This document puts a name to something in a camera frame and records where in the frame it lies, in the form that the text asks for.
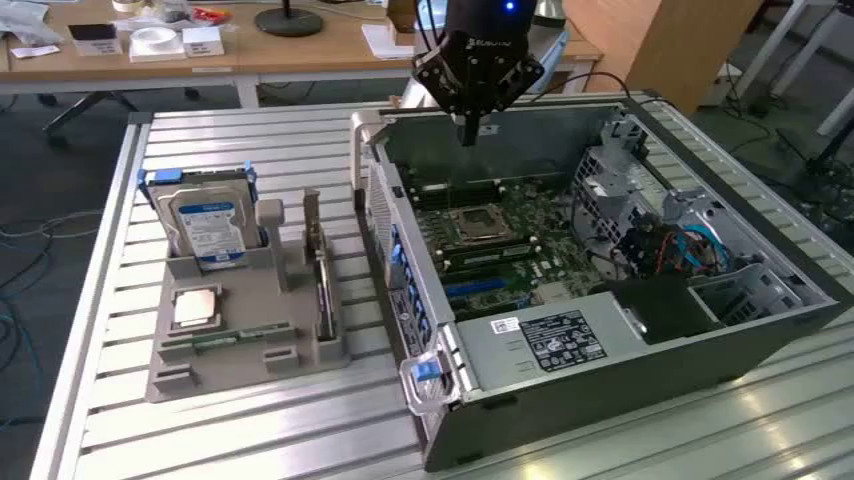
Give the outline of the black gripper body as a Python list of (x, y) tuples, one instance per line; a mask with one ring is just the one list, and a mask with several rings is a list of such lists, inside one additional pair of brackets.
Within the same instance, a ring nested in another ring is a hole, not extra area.
[(450, 1), (440, 56), (449, 68), (450, 109), (466, 118), (504, 110), (537, 80), (528, 30), (533, 1)]

